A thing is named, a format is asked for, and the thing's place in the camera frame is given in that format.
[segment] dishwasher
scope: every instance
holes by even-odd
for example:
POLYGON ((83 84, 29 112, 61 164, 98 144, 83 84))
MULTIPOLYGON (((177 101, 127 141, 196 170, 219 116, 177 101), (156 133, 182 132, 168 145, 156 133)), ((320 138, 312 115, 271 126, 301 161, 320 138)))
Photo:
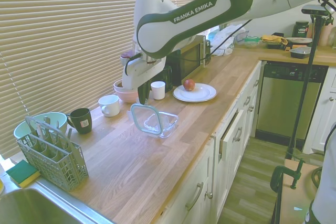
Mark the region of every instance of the dishwasher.
MULTIPOLYGON (((288 145, 299 107, 307 65, 268 62, 264 67, 256 137, 288 145)), ((297 129, 297 147, 303 148, 328 67, 312 66, 297 129)))

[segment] red apple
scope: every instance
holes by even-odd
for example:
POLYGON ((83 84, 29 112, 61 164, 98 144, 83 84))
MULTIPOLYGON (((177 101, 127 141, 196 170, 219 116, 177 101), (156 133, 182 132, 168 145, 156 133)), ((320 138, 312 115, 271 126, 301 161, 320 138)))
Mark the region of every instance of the red apple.
POLYGON ((195 82, 192 79, 187 79, 184 81, 183 87, 186 91, 192 91, 195 88, 195 82))

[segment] dark green mug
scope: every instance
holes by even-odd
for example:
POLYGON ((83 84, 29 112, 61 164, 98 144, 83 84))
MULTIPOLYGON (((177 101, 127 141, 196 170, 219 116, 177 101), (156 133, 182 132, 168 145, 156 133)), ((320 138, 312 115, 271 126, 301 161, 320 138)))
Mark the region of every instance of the dark green mug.
POLYGON ((87 108, 76 109, 67 114, 68 124, 75 128, 79 134, 86 134, 92 130, 92 117, 87 108))

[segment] stainless steel sink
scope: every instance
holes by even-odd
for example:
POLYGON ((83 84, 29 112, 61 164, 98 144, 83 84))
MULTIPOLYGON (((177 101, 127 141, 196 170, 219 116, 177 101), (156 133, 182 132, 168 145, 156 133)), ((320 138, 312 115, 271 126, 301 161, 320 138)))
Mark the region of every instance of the stainless steel sink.
POLYGON ((18 188, 6 173, 0 178, 5 185, 0 194, 0 224, 113 224, 41 177, 24 189, 18 188))

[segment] utensil basket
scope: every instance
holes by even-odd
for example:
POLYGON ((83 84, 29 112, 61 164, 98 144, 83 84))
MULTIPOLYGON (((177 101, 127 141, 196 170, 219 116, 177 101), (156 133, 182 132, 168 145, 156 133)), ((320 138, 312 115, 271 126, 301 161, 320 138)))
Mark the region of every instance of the utensil basket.
POLYGON ((81 147, 71 142, 62 131, 33 121, 40 125, 43 138, 35 130, 17 140, 27 161, 55 185, 66 191, 73 190, 88 177, 81 147))

